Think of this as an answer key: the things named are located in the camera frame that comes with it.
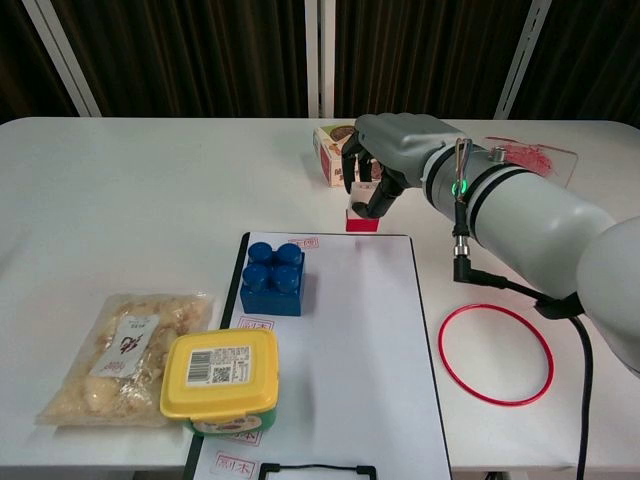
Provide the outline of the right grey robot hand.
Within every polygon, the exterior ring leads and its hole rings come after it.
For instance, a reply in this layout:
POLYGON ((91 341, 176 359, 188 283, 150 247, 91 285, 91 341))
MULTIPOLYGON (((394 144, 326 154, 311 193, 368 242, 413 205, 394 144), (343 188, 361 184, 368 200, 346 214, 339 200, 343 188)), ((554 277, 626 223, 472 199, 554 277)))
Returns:
POLYGON ((361 218, 383 217, 404 190, 422 185, 427 162, 464 136, 462 131, 426 114, 358 117, 354 132, 341 150, 345 189, 350 191, 356 178, 371 180, 372 159, 380 165, 381 178, 370 199, 353 203, 351 209, 361 218))

